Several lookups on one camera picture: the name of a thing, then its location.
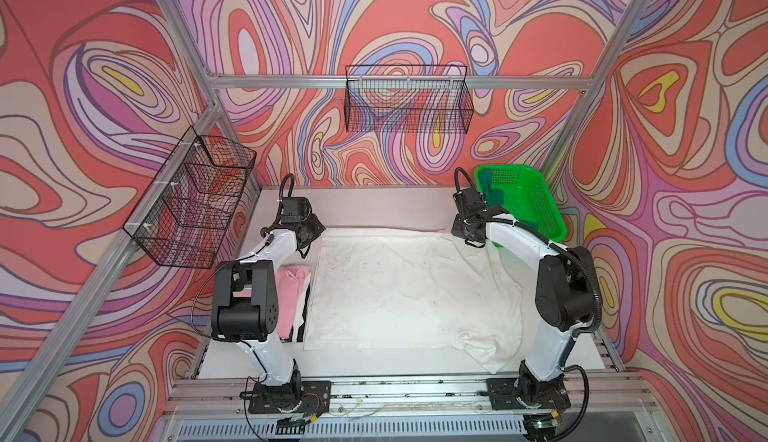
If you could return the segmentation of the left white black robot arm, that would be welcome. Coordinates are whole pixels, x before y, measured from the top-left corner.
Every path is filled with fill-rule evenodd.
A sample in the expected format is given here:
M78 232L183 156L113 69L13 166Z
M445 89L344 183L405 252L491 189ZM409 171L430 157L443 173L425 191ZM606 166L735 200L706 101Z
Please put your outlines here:
M276 274L293 253L306 257L325 226L309 199L293 194L294 183L292 173L281 180L276 216L262 229L262 240L248 255L220 263L214 274L211 339L236 345L259 370L245 391L246 405L258 413L294 412L304 397L298 364L277 333Z

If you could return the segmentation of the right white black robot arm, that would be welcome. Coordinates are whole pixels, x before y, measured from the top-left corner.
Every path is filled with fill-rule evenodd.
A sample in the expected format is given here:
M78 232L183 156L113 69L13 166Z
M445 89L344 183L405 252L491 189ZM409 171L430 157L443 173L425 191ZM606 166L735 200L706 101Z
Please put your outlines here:
M498 244L536 275L534 303L540 324L532 348L517 378L505 388L489 387L489 397L526 409L564 410L570 406L564 374L578 369L566 362L577 339L602 323L603 299L592 254L582 246L555 242L503 207L488 205L465 169L456 168L453 179L457 215L451 234L475 248ZM466 186L462 179L468 180Z

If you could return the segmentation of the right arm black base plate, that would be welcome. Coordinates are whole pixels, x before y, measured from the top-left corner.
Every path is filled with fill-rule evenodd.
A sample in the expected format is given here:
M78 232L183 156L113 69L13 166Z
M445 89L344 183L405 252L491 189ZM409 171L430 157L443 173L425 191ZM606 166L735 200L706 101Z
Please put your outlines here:
M541 382L527 377L489 378L486 392L493 410L556 410L565 411L571 401L563 377Z

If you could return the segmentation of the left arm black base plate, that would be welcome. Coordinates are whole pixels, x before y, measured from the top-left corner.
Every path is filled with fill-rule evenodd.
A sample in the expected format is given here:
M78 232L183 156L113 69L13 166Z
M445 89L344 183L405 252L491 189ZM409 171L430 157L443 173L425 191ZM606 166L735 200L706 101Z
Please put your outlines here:
M310 380L281 386L264 386L240 393L249 414L302 414L319 416L330 405L332 383L329 380Z

